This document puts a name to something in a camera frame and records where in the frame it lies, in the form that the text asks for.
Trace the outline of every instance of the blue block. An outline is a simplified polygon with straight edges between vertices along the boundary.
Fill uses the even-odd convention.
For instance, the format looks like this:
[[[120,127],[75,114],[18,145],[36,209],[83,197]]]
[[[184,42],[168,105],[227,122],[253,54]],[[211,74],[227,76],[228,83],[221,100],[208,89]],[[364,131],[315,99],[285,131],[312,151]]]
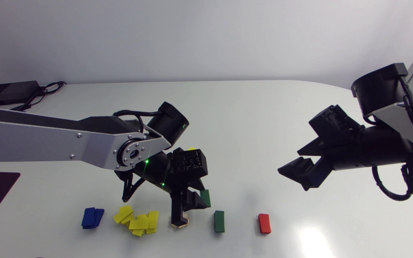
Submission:
[[[100,225],[101,218],[103,217],[103,213],[105,213],[104,209],[95,209],[95,220],[93,227],[96,228]]]
[[[84,217],[82,218],[82,228],[91,229],[95,225],[95,208],[87,208],[84,211]]]

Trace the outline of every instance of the red block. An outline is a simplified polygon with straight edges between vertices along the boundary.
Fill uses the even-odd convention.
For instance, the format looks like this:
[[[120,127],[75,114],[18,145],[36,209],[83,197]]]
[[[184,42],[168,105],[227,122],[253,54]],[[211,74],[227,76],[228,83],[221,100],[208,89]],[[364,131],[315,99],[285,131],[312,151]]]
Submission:
[[[261,229],[261,234],[270,234],[270,220],[268,214],[259,214],[259,228]]]

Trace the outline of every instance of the block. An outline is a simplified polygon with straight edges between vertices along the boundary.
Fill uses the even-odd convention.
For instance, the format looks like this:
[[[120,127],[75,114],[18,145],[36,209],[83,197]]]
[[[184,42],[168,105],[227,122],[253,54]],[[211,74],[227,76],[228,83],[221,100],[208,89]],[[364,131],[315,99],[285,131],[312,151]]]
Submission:
[[[156,233],[156,229],[147,229],[146,234]]]
[[[119,208],[119,212],[113,216],[113,219],[116,223],[122,222],[128,215],[133,212],[130,205],[125,205]]]
[[[126,224],[128,226],[128,223],[130,223],[131,220],[135,219],[133,217],[133,213],[130,213],[128,216],[125,217],[125,219],[123,219],[121,221],[122,224]]]
[[[214,232],[224,233],[224,211],[215,211],[214,212]]]
[[[210,192],[208,191],[208,189],[207,190],[200,190],[200,198],[207,205],[207,207],[211,207]]]
[[[95,224],[95,208],[87,208],[84,210],[81,226],[83,229],[92,229]]]
[[[144,230],[133,230],[132,234],[140,237],[144,234]]]
[[[148,213],[148,219],[149,219],[149,229],[156,229],[157,228],[157,219],[159,218],[159,212],[158,211],[150,211]]]
[[[104,209],[95,209],[94,225],[93,225],[94,228],[100,225],[100,221],[101,221],[101,218],[103,217],[103,213],[105,213]]]
[[[149,226],[149,219],[146,217],[146,214],[141,214],[130,221],[128,225],[129,230],[146,230]]]
[[[270,234],[272,231],[270,230],[270,220],[268,214],[259,214],[259,228],[261,230],[261,234]]]

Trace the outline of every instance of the end effector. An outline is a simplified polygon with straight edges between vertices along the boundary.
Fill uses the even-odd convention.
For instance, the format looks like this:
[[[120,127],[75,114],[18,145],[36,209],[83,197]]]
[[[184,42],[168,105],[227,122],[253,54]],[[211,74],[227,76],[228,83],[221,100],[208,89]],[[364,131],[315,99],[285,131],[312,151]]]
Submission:
[[[306,191],[320,186],[332,170],[406,163],[413,176],[413,121],[407,105],[397,102],[406,98],[398,86],[406,74],[404,64],[393,64],[356,80],[353,94],[373,126],[366,128],[339,106],[329,106],[309,122],[318,137],[297,152],[320,159],[313,164],[310,158],[299,157],[278,172]]]

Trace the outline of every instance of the green block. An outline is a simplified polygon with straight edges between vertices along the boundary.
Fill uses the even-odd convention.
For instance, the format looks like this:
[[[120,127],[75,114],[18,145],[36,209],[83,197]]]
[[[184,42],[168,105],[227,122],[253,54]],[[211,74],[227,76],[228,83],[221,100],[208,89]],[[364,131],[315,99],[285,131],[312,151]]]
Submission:
[[[216,233],[226,232],[224,228],[224,212],[223,211],[214,212],[214,232]]]
[[[202,198],[203,202],[207,205],[207,207],[211,207],[210,192],[208,190],[201,190],[200,198]]]

